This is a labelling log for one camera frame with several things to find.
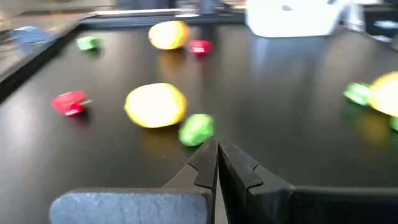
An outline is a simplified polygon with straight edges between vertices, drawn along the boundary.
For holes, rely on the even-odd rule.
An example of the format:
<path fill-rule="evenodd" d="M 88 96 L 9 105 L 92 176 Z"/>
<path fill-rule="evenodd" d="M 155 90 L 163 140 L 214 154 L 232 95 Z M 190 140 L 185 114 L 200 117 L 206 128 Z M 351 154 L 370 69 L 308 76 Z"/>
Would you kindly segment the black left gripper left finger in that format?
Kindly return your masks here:
<path fill-rule="evenodd" d="M 51 223 L 213 223 L 218 143 L 202 144 L 161 188 L 80 188 L 55 199 Z"/>

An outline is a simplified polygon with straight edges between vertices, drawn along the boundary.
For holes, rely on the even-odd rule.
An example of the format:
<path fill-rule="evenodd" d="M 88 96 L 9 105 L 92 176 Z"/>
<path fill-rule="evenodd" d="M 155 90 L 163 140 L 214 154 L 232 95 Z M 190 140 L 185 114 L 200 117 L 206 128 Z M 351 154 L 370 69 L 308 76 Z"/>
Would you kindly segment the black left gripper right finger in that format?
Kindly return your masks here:
<path fill-rule="evenodd" d="M 396 188 L 293 185 L 228 141 L 218 152 L 231 222 L 397 224 Z"/>

